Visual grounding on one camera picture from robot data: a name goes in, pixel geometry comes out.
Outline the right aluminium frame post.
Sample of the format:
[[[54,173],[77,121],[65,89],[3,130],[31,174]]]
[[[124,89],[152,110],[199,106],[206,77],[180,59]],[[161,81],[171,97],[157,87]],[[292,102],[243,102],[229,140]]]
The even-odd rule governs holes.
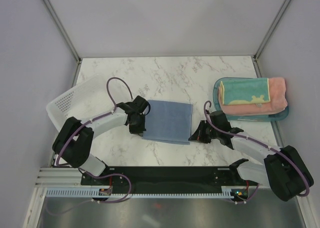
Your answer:
[[[264,35],[257,51],[252,56],[254,62],[258,62],[259,57],[261,56],[262,52],[264,51],[266,45],[268,44],[269,40],[271,39],[273,33],[275,32],[276,28],[279,26],[283,16],[285,15],[287,9],[289,8],[292,0],[283,0],[279,10],[277,11],[274,19],[271,22],[266,34]]]

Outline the teal translucent plastic tub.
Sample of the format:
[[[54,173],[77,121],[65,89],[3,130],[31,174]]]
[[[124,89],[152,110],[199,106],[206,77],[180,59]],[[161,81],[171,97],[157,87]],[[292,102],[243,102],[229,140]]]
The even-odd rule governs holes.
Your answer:
[[[250,81],[254,78],[241,78],[241,77],[223,77],[218,79],[213,87],[213,105],[216,111],[223,111],[227,118],[229,120],[234,121],[250,121],[250,122],[272,122],[272,121],[281,121],[285,119],[289,114],[289,106],[286,104],[286,106],[282,109],[279,107],[279,109],[275,109],[274,111],[270,112],[253,112],[253,113],[229,113],[229,111],[232,111],[233,108],[227,108],[227,106],[222,106],[220,103],[220,92],[219,87],[221,82],[225,81]]]

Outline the aluminium frame post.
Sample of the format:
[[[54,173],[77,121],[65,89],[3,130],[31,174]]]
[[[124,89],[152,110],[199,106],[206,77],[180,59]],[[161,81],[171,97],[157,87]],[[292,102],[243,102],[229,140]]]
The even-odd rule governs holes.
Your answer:
[[[264,35],[257,51],[252,56],[254,62],[258,62],[259,57],[261,56],[262,52],[264,51],[266,45],[268,44],[269,40],[271,39],[273,33],[275,32],[276,28],[279,26],[283,16],[285,15],[287,9],[289,8],[292,0],[283,0],[279,10],[277,11],[274,19],[271,22],[266,34]]]
[[[45,9],[48,11],[50,17],[53,20],[53,23],[55,24],[58,32],[60,33],[61,37],[63,38],[65,44],[67,45],[69,51],[71,52],[73,58],[75,59],[75,62],[77,64],[80,64],[82,59],[79,56],[73,42],[70,39],[70,36],[68,35],[61,19],[59,18],[52,2],[50,0],[41,0],[44,4]]]

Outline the pink towel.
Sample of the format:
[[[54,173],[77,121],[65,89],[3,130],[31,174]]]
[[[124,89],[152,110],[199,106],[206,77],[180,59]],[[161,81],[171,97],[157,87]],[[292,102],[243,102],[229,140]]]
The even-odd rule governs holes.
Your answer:
[[[283,109],[288,103],[285,97],[286,82],[282,77],[273,77],[269,79],[270,102],[262,104],[242,104],[242,105],[223,105],[221,101],[220,87],[219,98],[222,106],[232,108],[231,114],[239,113],[265,113],[273,112],[279,108]]]

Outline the left aluminium frame post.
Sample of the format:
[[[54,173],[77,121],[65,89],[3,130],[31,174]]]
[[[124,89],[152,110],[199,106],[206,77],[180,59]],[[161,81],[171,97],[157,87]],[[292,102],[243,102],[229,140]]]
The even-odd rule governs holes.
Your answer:
[[[69,51],[71,52],[73,58],[75,59],[75,62],[77,64],[80,64],[82,59],[79,56],[73,42],[70,39],[70,36],[68,35],[61,19],[59,18],[52,2],[50,0],[41,0],[44,4],[45,9],[48,11],[50,17],[53,20],[53,23],[55,24],[58,32],[60,33],[61,37],[63,38],[65,44],[67,45]]]

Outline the yellow towel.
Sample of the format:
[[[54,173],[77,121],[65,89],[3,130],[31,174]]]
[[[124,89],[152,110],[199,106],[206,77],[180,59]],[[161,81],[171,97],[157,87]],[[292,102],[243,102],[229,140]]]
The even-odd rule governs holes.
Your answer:
[[[268,78],[240,78],[219,83],[224,106],[264,104],[271,101]]]

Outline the aluminium table edge rail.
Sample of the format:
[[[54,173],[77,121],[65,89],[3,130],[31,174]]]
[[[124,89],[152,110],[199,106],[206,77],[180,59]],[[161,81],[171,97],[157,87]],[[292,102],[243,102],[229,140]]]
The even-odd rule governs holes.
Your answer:
[[[82,174],[75,168],[41,168],[36,181],[36,188],[75,188],[81,185]]]

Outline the white perforated plastic basket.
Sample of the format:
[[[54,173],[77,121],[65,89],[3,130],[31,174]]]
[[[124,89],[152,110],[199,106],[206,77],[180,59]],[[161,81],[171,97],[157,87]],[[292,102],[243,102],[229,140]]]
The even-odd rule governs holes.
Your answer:
[[[95,74],[49,102],[46,111],[57,131],[62,129],[70,117],[75,117],[82,124],[91,121],[87,127],[93,130],[93,137],[96,138],[113,128],[125,125],[128,115],[121,108],[94,120],[111,112],[113,108],[114,104],[107,92],[106,78],[102,74]]]

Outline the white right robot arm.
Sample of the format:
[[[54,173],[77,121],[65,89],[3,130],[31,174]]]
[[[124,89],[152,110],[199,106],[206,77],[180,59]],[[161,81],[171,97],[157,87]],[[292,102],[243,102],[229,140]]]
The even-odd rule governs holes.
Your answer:
[[[314,185],[314,179],[298,151],[290,145],[285,147],[271,146],[244,132],[232,127],[223,111],[204,111],[205,119],[201,120],[197,130],[189,138],[192,142],[209,144],[219,140],[220,144],[233,151],[246,154],[248,159],[234,162],[228,173],[229,181],[241,185],[252,181],[269,187],[282,201],[299,196],[306,197]]]

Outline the blue towel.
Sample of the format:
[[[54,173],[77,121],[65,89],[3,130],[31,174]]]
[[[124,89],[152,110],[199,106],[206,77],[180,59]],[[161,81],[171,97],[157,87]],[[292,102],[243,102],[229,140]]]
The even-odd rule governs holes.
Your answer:
[[[145,117],[142,138],[148,141],[189,145],[193,105],[190,103],[149,100],[150,112]]]

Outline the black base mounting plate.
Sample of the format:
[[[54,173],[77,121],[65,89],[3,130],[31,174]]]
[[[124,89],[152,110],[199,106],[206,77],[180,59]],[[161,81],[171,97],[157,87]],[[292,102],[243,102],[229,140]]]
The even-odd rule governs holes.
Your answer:
[[[212,192],[222,186],[257,185],[228,166],[109,166],[101,175],[114,174],[128,177],[131,191]]]

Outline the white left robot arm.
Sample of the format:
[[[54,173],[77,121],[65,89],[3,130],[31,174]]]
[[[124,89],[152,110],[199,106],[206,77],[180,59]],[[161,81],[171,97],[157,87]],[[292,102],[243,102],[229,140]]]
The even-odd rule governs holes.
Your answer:
[[[146,114],[151,110],[150,103],[141,96],[133,101],[120,102],[109,112],[88,120],[68,118],[56,137],[52,149],[60,159],[73,168],[92,175],[98,185],[105,185],[110,178],[107,165],[91,154],[93,140],[98,136],[121,126],[128,126],[133,135],[142,135],[145,131]]]

